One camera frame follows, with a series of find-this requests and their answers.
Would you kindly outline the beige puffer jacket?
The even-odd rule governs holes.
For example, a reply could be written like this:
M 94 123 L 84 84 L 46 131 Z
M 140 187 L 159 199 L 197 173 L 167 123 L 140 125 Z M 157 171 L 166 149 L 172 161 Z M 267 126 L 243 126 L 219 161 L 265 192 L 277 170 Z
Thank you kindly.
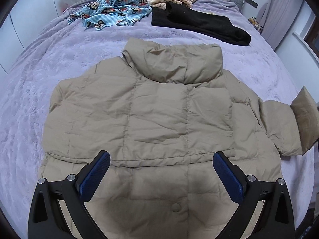
M 57 181 L 108 151 L 110 169 L 87 208 L 109 238 L 214 238 L 236 209 L 215 152 L 275 181 L 284 157 L 318 139 L 306 89 L 290 105 L 263 101 L 223 68 L 219 45 L 130 38 L 122 53 L 55 87 L 39 170 Z

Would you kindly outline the lavender plush bedspread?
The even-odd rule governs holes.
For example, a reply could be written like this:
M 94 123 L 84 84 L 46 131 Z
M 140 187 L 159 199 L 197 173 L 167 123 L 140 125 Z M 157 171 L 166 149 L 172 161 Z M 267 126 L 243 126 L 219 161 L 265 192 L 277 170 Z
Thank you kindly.
M 198 0 L 198 10 L 219 11 L 251 35 L 248 47 L 222 42 L 224 66 L 263 100 L 290 103 L 297 94 L 278 55 L 237 7 Z M 32 194 L 45 159 L 42 135 L 53 89 L 79 77 L 101 60 L 120 55 L 129 37 L 160 44 L 215 43 L 191 31 L 153 27 L 146 17 L 132 27 L 85 29 L 68 24 L 65 15 L 52 20 L 16 59 L 1 83 L 1 207 L 21 238 L 27 237 Z

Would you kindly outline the dark framed window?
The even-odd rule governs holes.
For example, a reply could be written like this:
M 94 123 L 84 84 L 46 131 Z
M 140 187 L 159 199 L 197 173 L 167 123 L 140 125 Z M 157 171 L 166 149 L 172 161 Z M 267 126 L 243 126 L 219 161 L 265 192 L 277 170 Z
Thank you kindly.
M 318 17 L 314 12 L 311 12 L 305 25 L 304 41 L 314 55 L 318 57 Z

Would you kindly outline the black folded garment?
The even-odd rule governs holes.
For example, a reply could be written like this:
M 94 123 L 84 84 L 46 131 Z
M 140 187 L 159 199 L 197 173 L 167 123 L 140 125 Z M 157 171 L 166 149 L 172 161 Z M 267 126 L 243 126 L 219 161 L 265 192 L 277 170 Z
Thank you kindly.
M 251 35 L 226 16 L 198 12 L 173 2 L 166 3 L 165 9 L 153 8 L 151 24 L 193 31 L 232 45 L 248 46 L 251 42 Z

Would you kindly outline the lavender curtain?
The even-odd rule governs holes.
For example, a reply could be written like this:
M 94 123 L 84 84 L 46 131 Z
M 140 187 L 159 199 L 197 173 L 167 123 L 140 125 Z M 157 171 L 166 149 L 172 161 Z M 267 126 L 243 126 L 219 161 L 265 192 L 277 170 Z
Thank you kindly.
M 269 0 L 260 8 L 256 21 L 263 28 L 261 35 L 275 50 L 294 23 L 303 0 Z

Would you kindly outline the white wardrobe doors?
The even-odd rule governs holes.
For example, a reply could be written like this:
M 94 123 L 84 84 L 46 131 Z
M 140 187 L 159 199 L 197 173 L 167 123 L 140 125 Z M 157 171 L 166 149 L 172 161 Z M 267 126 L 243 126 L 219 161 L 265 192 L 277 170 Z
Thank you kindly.
M 54 0 L 17 1 L 1 26 L 1 75 L 57 16 Z

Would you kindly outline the blue monkey print garment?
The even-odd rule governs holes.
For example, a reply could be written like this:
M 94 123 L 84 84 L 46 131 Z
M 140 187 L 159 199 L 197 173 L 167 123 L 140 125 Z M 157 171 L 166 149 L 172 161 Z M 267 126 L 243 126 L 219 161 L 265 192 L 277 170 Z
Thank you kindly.
M 133 26 L 152 11 L 147 0 L 96 0 L 70 14 L 68 24 L 80 19 L 97 31 L 114 25 Z

